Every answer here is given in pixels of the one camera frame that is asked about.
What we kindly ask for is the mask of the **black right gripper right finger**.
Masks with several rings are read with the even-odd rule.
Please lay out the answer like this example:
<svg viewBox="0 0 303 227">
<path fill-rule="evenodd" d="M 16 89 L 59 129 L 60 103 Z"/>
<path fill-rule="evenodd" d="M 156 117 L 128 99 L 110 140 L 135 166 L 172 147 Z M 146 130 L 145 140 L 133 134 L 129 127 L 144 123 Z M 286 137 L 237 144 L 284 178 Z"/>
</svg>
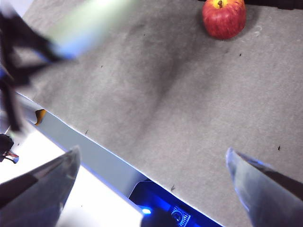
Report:
<svg viewBox="0 0 303 227">
<path fill-rule="evenodd" d="M 301 227 L 303 184 L 269 164 L 228 148 L 226 165 L 254 227 Z"/>
</svg>

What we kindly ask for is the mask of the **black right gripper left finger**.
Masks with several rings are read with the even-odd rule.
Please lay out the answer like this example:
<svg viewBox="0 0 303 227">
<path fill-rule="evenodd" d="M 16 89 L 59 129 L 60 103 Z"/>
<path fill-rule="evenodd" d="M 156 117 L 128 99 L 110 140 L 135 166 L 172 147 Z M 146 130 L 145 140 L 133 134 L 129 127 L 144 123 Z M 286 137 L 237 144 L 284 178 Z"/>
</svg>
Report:
<svg viewBox="0 0 303 227">
<path fill-rule="evenodd" d="M 54 227 L 67 202 L 80 168 L 80 149 L 0 185 L 2 227 Z"/>
</svg>

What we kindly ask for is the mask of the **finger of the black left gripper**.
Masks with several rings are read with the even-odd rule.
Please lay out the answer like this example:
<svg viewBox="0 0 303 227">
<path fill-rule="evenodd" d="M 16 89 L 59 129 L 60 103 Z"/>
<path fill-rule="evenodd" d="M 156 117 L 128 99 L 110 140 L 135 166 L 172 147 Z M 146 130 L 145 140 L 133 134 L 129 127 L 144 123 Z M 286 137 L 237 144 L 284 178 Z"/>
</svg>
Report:
<svg viewBox="0 0 303 227">
<path fill-rule="evenodd" d="M 14 47 L 28 48 L 42 63 L 18 66 Z M 0 11 L 0 84 L 24 85 L 29 78 L 48 66 L 68 61 L 70 54 L 59 53 L 59 46 L 34 31 L 14 10 Z"/>
</svg>

